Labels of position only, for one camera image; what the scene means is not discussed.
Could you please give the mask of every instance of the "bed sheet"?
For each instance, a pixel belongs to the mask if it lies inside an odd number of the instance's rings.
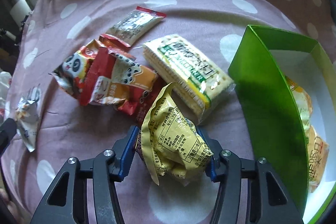
[[[13,117],[21,96],[38,100],[41,118],[37,148],[29,153],[15,136],[1,158],[10,190],[30,214],[71,156],[95,157],[125,136],[133,121],[113,107],[78,102],[59,89],[50,72],[81,45],[123,19],[136,6],[167,14],[167,18],[134,44],[131,54],[146,64],[145,41],[178,33],[227,71],[246,25],[258,24],[299,32],[317,39],[336,60],[336,27],[329,0],[38,0],[24,28],[21,51],[6,102]],[[195,121],[175,97],[185,116]],[[253,152],[241,106],[233,92],[204,126],[223,148],[252,159]],[[169,176],[160,186],[135,155],[129,176],[117,183],[125,223],[208,223],[218,184],[205,176],[186,187]],[[92,183],[88,185],[89,219],[95,222]],[[238,223],[245,222],[246,184],[243,182]]]

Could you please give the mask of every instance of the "yellow and green snack package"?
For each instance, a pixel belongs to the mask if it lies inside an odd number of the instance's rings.
[[[171,98],[174,85],[161,90],[142,124],[142,156],[157,185],[158,176],[166,173],[189,181],[205,170],[213,155]]]

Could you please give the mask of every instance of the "white snack wrapper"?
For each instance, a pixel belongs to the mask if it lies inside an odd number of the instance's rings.
[[[33,152],[39,123],[36,101],[26,100],[22,97],[17,105],[15,118],[17,133],[21,136],[29,152]]]
[[[166,15],[150,9],[137,7],[124,20],[107,30],[129,45],[133,45],[143,34],[158,24]]]

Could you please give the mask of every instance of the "screw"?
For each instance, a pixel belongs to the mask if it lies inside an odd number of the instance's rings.
[[[229,157],[229,156],[231,156],[231,151],[225,149],[225,150],[222,151],[222,155],[225,156],[225,157]]]
[[[69,163],[69,164],[74,164],[76,161],[77,161],[77,160],[76,160],[76,158],[74,158],[74,157],[71,157],[70,159],[68,159],[68,163]]]
[[[265,164],[267,162],[267,160],[264,158],[264,157],[259,157],[258,158],[258,161],[261,163],[261,164]]]
[[[111,149],[105,150],[104,151],[104,156],[109,157],[113,154],[113,151]]]

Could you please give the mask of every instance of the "open green box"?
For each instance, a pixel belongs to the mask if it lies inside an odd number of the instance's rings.
[[[305,223],[314,223],[336,192],[336,73],[312,38],[248,25],[229,67],[244,112],[255,157],[265,157],[280,175]],[[300,115],[284,76],[313,102],[311,124],[330,145],[319,187],[308,193],[308,155]]]

